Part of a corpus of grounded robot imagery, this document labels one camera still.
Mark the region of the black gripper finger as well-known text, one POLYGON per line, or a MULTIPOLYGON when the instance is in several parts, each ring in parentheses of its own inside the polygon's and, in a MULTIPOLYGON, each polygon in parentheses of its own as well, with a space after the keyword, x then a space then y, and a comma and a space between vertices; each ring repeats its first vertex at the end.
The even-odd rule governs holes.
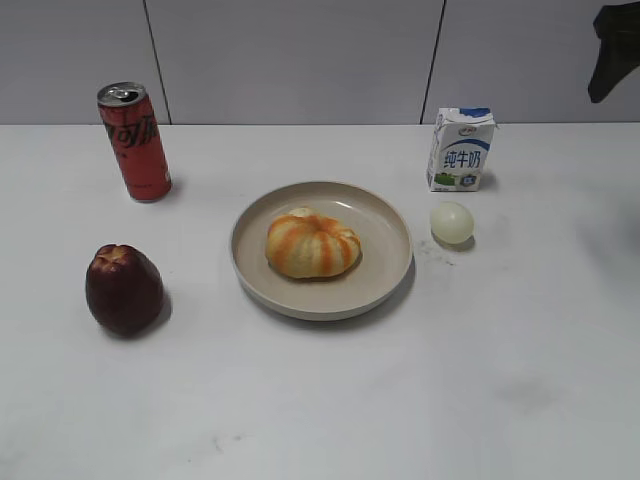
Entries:
POLYGON ((600 103, 639 67, 639 4, 605 5, 593 27, 600 46, 588 94, 600 103))

